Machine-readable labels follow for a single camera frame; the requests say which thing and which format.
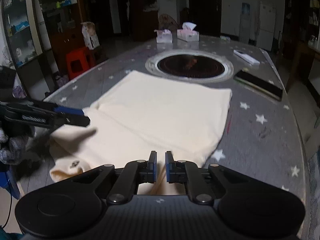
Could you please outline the cream garment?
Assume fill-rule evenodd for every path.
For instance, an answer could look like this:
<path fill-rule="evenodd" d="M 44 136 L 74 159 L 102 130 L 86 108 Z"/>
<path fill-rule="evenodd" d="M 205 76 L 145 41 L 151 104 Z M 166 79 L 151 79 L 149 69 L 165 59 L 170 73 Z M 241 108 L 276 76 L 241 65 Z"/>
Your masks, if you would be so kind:
<path fill-rule="evenodd" d="M 184 194 L 165 177 L 165 153 L 202 166 L 220 142 L 232 91 L 132 71 L 84 108 L 87 127 L 65 125 L 50 136 L 54 182 L 105 164 L 116 168 L 157 152 L 157 179 L 139 194 Z"/>

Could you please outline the red plastic stool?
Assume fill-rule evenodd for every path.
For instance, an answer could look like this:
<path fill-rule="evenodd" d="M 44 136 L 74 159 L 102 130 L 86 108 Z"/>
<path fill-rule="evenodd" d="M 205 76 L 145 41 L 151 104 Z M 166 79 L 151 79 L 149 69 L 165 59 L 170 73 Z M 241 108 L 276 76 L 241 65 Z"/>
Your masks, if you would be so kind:
<path fill-rule="evenodd" d="M 96 65 L 94 54 L 89 48 L 82 47 L 66 54 L 67 72 L 70 80 L 90 70 Z"/>

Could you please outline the white printed carton bag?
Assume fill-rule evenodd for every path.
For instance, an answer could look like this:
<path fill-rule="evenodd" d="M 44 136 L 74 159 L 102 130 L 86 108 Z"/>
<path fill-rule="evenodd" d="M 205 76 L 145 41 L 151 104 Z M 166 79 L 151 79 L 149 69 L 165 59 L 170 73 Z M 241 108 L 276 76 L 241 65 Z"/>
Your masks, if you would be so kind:
<path fill-rule="evenodd" d="M 94 50 L 100 46 L 95 25 L 92 22 L 82 22 L 82 35 L 84 37 L 85 46 L 89 50 Z"/>

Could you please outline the grey star pattern tablecloth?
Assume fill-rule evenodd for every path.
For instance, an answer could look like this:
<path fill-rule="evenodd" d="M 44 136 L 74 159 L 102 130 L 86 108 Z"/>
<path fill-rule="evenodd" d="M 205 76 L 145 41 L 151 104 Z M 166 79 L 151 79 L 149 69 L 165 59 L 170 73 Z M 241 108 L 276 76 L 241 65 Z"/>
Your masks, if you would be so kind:
<path fill-rule="evenodd" d="M 131 70 L 146 70 L 158 51 L 155 41 L 110 56 L 92 71 L 71 81 L 49 97 L 66 106 L 88 106 Z M 218 150 L 207 163 L 217 162 L 250 177 L 281 187 L 303 202 L 309 183 L 303 142 L 287 96 L 273 100 L 235 80 L 220 83 L 233 91 L 227 126 Z"/>

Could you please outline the dark shelf unit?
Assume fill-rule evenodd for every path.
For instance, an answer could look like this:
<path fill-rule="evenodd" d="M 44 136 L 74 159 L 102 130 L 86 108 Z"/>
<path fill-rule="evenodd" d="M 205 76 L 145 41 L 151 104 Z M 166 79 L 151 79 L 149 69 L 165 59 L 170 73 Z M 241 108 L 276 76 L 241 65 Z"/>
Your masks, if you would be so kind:
<path fill-rule="evenodd" d="M 19 68 L 42 54 L 34 0 L 1 0 L 1 17 L 15 67 Z"/>

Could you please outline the round black induction cooktop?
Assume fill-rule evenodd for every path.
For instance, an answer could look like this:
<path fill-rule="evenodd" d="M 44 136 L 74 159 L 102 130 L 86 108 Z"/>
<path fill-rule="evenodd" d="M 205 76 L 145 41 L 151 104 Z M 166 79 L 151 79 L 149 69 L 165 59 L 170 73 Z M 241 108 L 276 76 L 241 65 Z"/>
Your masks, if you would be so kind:
<path fill-rule="evenodd" d="M 224 56 L 200 50 L 166 50 L 147 59 L 146 70 L 155 76 L 190 83 L 217 83 L 234 73 Z"/>

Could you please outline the black smartphone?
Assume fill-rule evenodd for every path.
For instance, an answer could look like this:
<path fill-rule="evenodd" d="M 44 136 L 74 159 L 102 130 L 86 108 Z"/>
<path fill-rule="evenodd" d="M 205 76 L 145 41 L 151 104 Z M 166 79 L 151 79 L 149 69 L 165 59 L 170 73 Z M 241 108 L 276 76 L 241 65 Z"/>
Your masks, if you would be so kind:
<path fill-rule="evenodd" d="M 257 91 L 260 91 L 277 101 L 281 101 L 283 98 L 283 90 L 280 87 L 277 87 L 274 84 L 271 84 L 259 77 L 249 74 L 244 70 L 238 71 L 234 75 L 233 79 Z"/>

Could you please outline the small white pink tissue box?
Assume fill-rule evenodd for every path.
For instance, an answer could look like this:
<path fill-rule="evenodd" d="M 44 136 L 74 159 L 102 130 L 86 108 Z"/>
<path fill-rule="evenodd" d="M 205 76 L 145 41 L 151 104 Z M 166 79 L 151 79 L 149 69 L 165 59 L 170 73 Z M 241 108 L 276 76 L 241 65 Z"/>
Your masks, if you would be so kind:
<path fill-rule="evenodd" d="M 172 33 L 169 29 L 155 30 L 157 33 L 156 41 L 158 44 L 172 43 Z"/>

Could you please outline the white remote control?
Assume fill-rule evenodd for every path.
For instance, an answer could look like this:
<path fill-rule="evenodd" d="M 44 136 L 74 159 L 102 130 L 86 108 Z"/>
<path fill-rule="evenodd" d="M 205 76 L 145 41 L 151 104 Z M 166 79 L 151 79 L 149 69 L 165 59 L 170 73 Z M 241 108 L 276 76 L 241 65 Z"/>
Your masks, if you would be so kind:
<path fill-rule="evenodd" d="M 251 57 L 250 55 L 239 51 L 239 50 L 233 50 L 233 53 L 240 57 L 241 59 L 243 59 L 244 61 L 246 61 L 247 63 L 249 63 L 250 65 L 256 65 L 258 66 L 260 64 L 260 61 L 256 60 L 255 58 Z"/>

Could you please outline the white tissue box with tissue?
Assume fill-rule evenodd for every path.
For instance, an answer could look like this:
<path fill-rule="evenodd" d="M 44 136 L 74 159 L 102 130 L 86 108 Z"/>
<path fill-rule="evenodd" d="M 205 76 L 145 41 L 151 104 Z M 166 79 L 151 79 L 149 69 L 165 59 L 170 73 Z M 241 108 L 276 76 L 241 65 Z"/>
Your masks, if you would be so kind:
<path fill-rule="evenodd" d="M 199 32 L 195 30 L 196 24 L 184 22 L 181 29 L 177 29 L 177 38 L 185 42 L 199 42 Z"/>

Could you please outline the small green dish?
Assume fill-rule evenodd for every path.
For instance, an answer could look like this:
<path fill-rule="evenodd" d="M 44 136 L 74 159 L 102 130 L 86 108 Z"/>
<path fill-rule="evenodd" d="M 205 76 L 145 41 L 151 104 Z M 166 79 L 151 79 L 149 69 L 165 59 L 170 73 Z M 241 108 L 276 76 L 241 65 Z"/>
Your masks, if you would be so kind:
<path fill-rule="evenodd" d="M 220 36 L 221 40 L 224 40 L 224 41 L 230 41 L 230 37 L 227 37 L 227 36 Z"/>

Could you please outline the water dispenser with blue bottle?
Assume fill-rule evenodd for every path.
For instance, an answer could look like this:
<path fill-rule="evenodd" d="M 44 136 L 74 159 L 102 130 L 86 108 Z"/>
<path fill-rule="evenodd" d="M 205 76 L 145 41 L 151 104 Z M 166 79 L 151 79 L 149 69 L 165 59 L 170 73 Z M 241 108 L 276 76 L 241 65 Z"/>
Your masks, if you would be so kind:
<path fill-rule="evenodd" d="M 248 44 L 251 31 L 251 13 L 250 4 L 242 3 L 239 27 L 239 40 L 242 43 Z"/>

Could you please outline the white refrigerator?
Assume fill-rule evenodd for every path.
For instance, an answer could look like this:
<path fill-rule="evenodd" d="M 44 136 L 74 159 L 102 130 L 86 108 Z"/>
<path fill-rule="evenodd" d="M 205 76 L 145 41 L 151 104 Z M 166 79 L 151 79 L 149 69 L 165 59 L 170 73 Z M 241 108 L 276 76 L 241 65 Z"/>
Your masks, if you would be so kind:
<path fill-rule="evenodd" d="M 260 2 L 258 16 L 257 46 L 270 51 L 276 25 L 276 7 Z"/>

